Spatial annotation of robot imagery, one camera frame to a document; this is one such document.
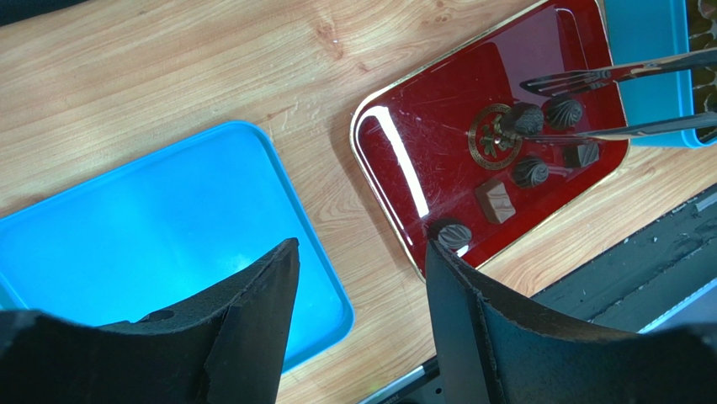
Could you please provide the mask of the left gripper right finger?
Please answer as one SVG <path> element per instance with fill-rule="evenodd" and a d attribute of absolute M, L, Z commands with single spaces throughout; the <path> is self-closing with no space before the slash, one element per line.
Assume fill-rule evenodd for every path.
<path fill-rule="evenodd" d="M 639 334 L 585 322 L 479 272 L 439 242 L 426 287 L 448 403 L 713 403 L 716 327 Z"/>

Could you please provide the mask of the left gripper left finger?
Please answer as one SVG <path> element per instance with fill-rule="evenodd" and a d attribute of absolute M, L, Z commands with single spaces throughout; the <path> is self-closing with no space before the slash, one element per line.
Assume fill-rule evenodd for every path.
<path fill-rule="evenodd" d="M 1 314 L 4 403 L 273 403 L 300 273 L 282 241 L 236 274 L 138 322 L 90 327 Z"/>

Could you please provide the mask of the dark leaf chocolate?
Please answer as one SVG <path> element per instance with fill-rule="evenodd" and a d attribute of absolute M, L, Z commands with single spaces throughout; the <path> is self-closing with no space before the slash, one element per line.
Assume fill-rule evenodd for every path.
<path fill-rule="evenodd" d="M 468 246 L 472 239 L 472 231 L 462 221 L 455 218 L 442 218 L 429 227 L 429 237 L 451 250 L 459 250 Z"/>

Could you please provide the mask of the milk chocolate bar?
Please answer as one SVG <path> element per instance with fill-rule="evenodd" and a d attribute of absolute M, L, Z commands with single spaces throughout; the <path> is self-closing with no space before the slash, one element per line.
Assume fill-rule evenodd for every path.
<path fill-rule="evenodd" d="M 475 190 L 476 198 L 490 223 L 502 224 L 516 214 L 505 184 L 495 178 Z"/>

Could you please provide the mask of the dark swirl chocolate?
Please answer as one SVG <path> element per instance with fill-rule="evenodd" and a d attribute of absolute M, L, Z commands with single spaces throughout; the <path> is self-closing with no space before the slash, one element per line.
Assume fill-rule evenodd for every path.
<path fill-rule="evenodd" d="M 539 157 L 526 156 L 513 169 L 513 181 L 522 188 L 534 188 L 544 183 L 550 175 L 547 164 Z"/>
<path fill-rule="evenodd" d="M 559 96 L 548 101 L 545 118 L 552 129 L 567 130 L 581 120 L 583 112 L 579 101 L 568 96 Z"/>

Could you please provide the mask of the red chocolate tray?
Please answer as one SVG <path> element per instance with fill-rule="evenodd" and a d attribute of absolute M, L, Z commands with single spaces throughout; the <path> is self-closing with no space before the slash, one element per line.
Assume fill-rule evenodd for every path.
<path fill-rule="evenodd" d="M 567 168 L 569 145 L 512 139 L 500 126 L 519 102 L 546 109 L 549 100 L 523 90 L 523 81 L 611 62 L 597 2 L 540 1 L 361 102 L 350 145 L 419 276 L 438 219 L 470 228 L 470 244 L 456 251 L 480 267 L 617 171 L 627 141 L 599 141 L 598 161 Z M 526 156 L 541 158 L 550 175 L 522 189 L 513 169 Z M 516 210 L 502 224 L 487 220 L 475 195 L 491 178 L 505 184 Z"/>

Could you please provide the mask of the dark square chocolate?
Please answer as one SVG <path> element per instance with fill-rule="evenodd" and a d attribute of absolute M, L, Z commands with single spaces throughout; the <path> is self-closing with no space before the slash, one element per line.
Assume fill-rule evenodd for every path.
<path fill-rule="evenodd" d="M 569 145 L 563 148 L 564 165 L 567 168 L 584 168 L 600 159 L 597 143 Z"/>

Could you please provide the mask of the dark textured chocolate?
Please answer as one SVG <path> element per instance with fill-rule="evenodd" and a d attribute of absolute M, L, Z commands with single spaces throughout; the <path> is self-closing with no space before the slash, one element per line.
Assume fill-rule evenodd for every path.
<path fill-rule="evenodd" d="M 506 136 L 535 136 L 544 128 L 544 112 L 536 104 L 519 102 L 502 116 L 500 126 Z"/>

